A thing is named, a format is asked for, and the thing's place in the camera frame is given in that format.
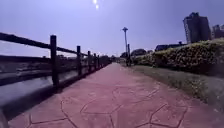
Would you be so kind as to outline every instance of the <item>tree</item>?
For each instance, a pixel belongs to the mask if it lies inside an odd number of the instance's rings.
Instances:
[[[121,58],[126,58],[127,57],[127,53],[126,52],[123,52],[120,57]]]
[[[116,61],[116,57],[114,55],[112,55],[110,58],[111,58],[111,61],[113,61],[113,62]]]
[[[131,56],[140,56],[145,54],[146,54],[146,51],[144,49],[136,49],[131,52]]]
[[[147,54],[150,54],[150,53],[153,53],[153,51],[152,50],[148,50],[147,51]]]

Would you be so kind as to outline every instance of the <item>tall building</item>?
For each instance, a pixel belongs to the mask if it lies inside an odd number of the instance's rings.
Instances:
[[[199,13],[193,12],[185,17],[183,22],[188,44],[211,39],[211,30],[207,17],[199,16]]]
[[[212,27],[212,39],[224,37],[224,25],[221,27],[215,25]]]

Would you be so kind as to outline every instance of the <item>stamped concrete path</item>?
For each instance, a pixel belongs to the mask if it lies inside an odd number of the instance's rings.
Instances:
[[[114,63],[9,124],[11,128],[224,128],[224,118],[183,92]]]

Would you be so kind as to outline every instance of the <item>green bush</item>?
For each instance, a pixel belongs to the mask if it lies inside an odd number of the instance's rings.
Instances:
[[[203,41],[135,57],[137,64],[202,74],[224,74],[224,39]]]

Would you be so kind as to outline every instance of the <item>fence post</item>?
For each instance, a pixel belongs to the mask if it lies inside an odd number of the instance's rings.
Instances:
[[[55,35],[51,35],[50,45],[51,45],[52,81],[54,84],[54,88],[57,89],[59,86],[59,77],[58,77],[58,69],[57,69],[57,37]]]
[[[9,128],[8,122],[0,109],[0,128]]]
[[[77,46],[77,69],[78,75],[82,75],[82,63],[81,63],[81,47]]]
[[[94,69],[96,70],[96,53],[94,53]]]
[[[91,59],[91,52],[88,51],[88,72],[91,72],[91,64],[92,64],[92,59]]]
[[[97,56],[97,68],[100,68],[100,56]]]

